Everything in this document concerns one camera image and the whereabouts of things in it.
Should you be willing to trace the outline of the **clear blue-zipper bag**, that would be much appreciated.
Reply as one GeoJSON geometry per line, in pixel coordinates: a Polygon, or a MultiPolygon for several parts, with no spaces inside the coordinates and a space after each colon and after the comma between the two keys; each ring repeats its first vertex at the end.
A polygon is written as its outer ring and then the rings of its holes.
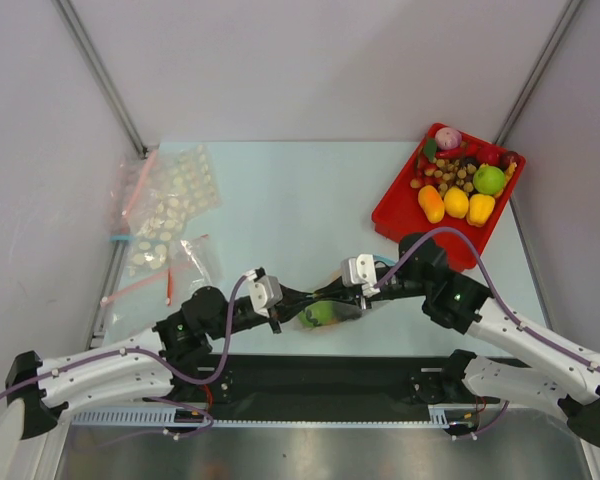
{"type": "Polygon", "coordinates": [[[381,255],[359,254],[348,257],[332,275],[331,281],[311,294],[294,317],[296,330],[315,331],[361,319],[373,308],[383,306],[378,290],[372,287],[395,261],[381,255]]]}

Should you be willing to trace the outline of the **green toy watermelon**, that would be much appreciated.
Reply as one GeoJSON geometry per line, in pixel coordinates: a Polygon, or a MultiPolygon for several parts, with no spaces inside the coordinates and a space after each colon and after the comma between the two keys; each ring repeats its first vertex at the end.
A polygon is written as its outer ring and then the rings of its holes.
{"type": "Polygon", "coordinates": [[[337,322],[334,314],[332,302],[317,302],[304,308],[299,314],[298,319],[303,328],[320,328],[332,325],[337,322]]]}

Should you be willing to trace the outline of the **dark purple toy plum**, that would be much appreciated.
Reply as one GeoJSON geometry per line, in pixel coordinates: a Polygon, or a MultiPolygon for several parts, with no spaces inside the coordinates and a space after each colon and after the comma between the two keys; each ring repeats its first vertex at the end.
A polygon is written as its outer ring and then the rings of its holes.
{"type": "Polygon", "coordinates": [[[333,302],[331,309],[332,320],[335,323],[357,320],[363,316],[363,310],[357,305],[333,302]]]}

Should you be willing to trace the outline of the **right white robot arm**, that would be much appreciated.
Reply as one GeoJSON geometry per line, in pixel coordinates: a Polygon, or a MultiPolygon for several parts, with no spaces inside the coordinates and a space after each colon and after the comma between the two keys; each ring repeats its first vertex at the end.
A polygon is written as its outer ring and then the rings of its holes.
{"type": "Polygon", "coordinates": [[[492,397],[524,405],[563,421],[580,439],[600,448],[600,353],[523,318],[496,292],[453,270],[431,233],[410,234],[392,267],[370,255],[345,260],[341,276],[319,289],[319,299],[352,303],[422,297],[423,313],[437,325],[498,347],[515,367],[466,350],[454,351],[436,386],[445,400],[492,397]]]}

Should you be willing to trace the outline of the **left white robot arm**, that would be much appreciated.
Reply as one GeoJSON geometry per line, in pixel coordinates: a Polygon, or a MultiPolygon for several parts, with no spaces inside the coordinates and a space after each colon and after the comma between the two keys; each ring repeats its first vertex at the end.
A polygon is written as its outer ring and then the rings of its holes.
{"type": "Polygon", "coordinates": [[[216,287],[198,289],[166,319],[107,347],[64,359],[42,360],[26,352],[13,362],[7,400],[24,404],[23,439],[54,429],[60,419],[118,401],[149,398],[188,400],[222,374],[223,353],[213,373],[199,362],[211,341],[267,324],[275,333],[317,293],[253,283],[250,295],[225,297],[216,287]]]}

